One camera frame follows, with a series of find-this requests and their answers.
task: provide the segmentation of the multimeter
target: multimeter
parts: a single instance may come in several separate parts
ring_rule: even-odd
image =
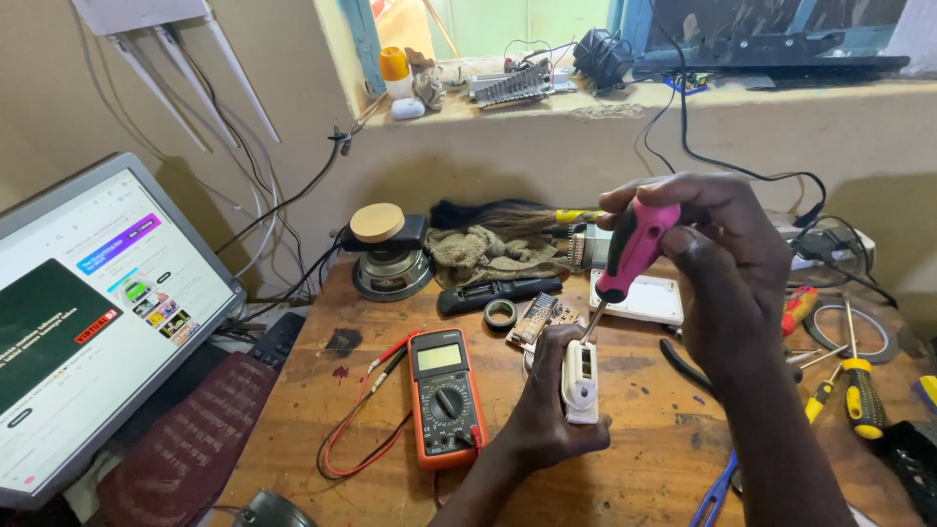
[[[421,333],[410,338],[407,349],[420,468],[438,471],[472,464],[478,448],[488,444],[488,427],[465,336],[459,329]]]

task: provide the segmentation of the screwdriver handle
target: screwdriver handle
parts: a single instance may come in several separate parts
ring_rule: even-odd
[[[661,255],[661,236],[677,224],[680,205],[647,206],[635,197],[617,215],[608,245],[608,265],[595,283],[601,300],[617,304],[628,296],[638,275]]]
[[[813,424],[813,421],[817,418],[817,415],[820,414],[820,411],[823,410],[823,407],[826,405],[826,401],[829,399],[829,393],[833,391],[833,383],[830,381],[823,381],[817,386],[817,391],[813,393],[810,399],[807,399],[807,419]]]
[[[879,439],[885,434],[885,406],[872,386],[872,366],[868,360],[850,358],[842,361],[849,376],[846,390],[846,413],[849,424],[859,437]]]

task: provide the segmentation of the wooden disc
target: wooden disc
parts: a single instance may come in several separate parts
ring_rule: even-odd
[[[374,203],[358,209],[349,226],[356,238],[376,244],[393,238],[404,228],[404,211],[393,203]]]

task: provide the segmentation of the red screwdriver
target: red screwdriver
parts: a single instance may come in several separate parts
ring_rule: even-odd
[[[661,236],[679,219],[680,205],[652,207],[637,197],[618,214],[608,245],[608,265],[595,283],[595,294],[602,302],[588,323],[583,343],[588,341],[605,307],[623,302],[634,279],[661,256]]]

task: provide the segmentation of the computer monitor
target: computer monitor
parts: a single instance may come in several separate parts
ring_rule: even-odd
[[[42,506],[245,299],[132,154],[0,215],[0,506]]]

